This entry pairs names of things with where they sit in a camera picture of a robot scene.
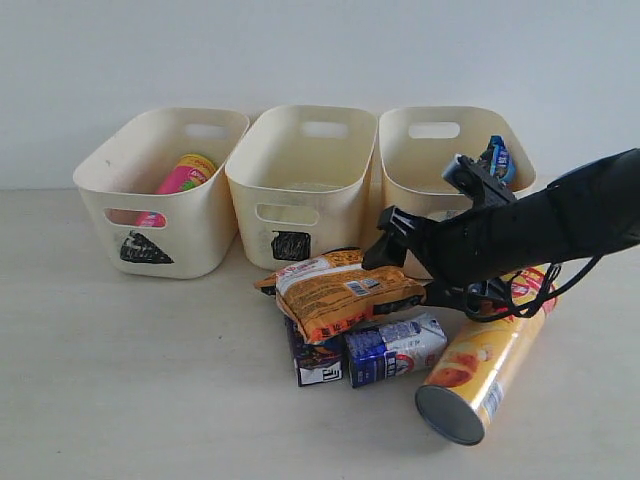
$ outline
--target metal can bottom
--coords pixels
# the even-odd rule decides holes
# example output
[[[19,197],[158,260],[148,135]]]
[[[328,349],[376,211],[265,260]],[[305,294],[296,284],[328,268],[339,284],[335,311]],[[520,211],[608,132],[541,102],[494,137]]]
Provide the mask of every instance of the metal can bottom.
[[[440,435],[460,445],[477,445],[485,428],[471,406],[448,388],[423,385],[416,391],[418,411]]]

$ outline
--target yellow chip can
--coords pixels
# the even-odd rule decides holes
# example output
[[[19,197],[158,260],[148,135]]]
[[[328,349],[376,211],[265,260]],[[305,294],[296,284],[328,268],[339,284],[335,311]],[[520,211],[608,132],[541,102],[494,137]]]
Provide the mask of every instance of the yellow chip can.
[[[511,289],[514,303],[533,300],[544,275],[542,267],[519,274]],[[453,442],[480,443],[556,301],[545,302],[531,318],[469,321],[416,392],[416,406],[425,421]]]

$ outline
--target orange snack bag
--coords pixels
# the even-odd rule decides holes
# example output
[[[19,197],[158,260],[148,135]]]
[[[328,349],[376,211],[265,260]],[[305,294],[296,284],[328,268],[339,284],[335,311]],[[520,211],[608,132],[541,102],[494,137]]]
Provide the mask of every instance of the orange snack bag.
[[[424,301],[424,287],[401,268],[363,270],[361,262],[360,249],[336,250],[285,267],[254,286],[275,294],[307,344]]]

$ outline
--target cream storage bin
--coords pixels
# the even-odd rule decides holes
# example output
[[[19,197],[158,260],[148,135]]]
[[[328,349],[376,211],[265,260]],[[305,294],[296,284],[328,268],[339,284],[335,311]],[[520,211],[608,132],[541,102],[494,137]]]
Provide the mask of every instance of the cream storage bin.
[[[253,264],[277,270],[358,244],[377,127],[368,112],[327,106],[258,118],[226,165]]]
[[[456,153],[477,159],[491,135],[501,135],[516,165],[511,189],[527,194],[536,178],[533,165],[507,122],[497,113],[475,107],[409,107],[380,117],[383,205],[443,220],[471,207],[443,178]],[[412,254],[405,272],[428,278]]]
[[[224,162],[248,127],[249,119],[233,111],[154,110],[131,120],[76,168],[73,180],[116,268],[194,278],[220,264],[238,229]],[[191,190],[153,195],[186,153],[206,156],[218,170]],[[164,215],[166,225],[136,227],[140,212],[149,211]]]

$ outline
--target table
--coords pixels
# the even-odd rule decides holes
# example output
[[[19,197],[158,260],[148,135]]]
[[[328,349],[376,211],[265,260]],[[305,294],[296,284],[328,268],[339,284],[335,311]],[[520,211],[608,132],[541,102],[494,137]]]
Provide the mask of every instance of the table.
[[[0,192],[0,219],[2,479],[637,478],[640,248],[562,297],[462,447],[415,409],[422,373],[297,387],[238,238],[174,281],[115,270],[76,191]]]

